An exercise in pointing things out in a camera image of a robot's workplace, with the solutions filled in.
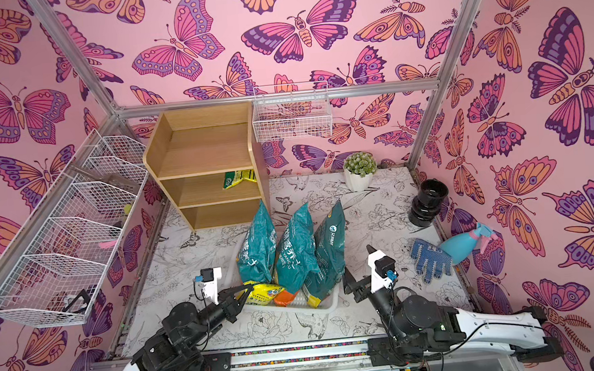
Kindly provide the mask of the yellow fertilizer packet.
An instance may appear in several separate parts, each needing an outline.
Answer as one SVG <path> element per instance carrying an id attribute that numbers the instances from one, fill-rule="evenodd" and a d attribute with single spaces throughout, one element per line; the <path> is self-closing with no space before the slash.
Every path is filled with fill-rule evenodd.
<path id="1" fill-rule="evenodd" d="M 242 171 L 230 171 L 225 173 L 224 181 L 223 181 L 224 191 L 238 186 L 242 182 L 251 182 L 256 183 L 256 174 L 255 171 L 252 169 L 242 170 Z"/>
<path id="2" fill-rule="evenodd" d="M 243 283 L 271 283 L 276 258 L 276 241 L 273 220 L 265 203 L 260 202 L 236 256 Z"/>

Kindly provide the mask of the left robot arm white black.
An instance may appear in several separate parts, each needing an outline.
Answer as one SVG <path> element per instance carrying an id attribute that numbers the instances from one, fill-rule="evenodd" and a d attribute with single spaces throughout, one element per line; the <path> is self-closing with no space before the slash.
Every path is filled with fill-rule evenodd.
<path id="1" fill-rule="evenodd" d="M 223 290 L 218 303 L 201 310 L 189 301 L 178 304 L 123 371 L 231 371 L 230 352 L 205 349 L 225 321 L 236 322 L 253 288 L 248 284 Z"/>

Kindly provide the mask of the teal orange fertilizer bag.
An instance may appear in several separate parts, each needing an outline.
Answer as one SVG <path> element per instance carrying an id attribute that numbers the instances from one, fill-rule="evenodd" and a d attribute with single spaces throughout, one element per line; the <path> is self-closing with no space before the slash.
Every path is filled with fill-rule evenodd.
<path id="1" fill-rule="evenodd" d="M 274 299 L 277 306 L 292 304 L 310 273 L 319 272 L 315 250 L 313 220 L 306 203 L 291 217 L 276 247 L 273 282 L 282 287 Z"/>
<path id="2" fill-rule="evenodd" d="M 259 283 L 255 281 L 248 281 L 246 283 L 252 286 L 251 293 L 246 300 L 246 304 L 250 305 L 267 306 L 284 291 L 284 287 L 273 283 Z"/>

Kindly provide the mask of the teal yellow fertilizer bag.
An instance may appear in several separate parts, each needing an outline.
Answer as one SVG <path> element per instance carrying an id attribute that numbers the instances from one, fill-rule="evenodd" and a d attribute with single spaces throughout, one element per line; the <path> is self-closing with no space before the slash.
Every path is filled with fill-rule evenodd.
<path id="1" fill-rule="evenodd" d="M 309 273 L 303 284 L 307 304 L 311 308 L 319 308 L 344 276 L 346 226 L 344 208 L 338 200 L 314 234 L 314 253 L 319 271 Z"/>

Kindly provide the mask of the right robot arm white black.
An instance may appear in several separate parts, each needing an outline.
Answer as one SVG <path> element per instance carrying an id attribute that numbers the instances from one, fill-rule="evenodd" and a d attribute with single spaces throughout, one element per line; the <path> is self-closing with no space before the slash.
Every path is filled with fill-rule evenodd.
<path id="1" fill-rule="evenodd" d="M 528 308 L 510 315 L 483 314 L 440 306 L 412 294 L 396 298 L 393 286 L 371 291 L 370 277 L 361 280 L 345 271 L 343 288 L 358 303 L 369 300 L 385 330 L 367 339 L 371 364 L 405 366 L 446 359 L 458 352 L 481 350 L 509 355 L 523 364 L 543 363 L 563 355 L 558 339 L 545 333 L 544 313 Z"/>

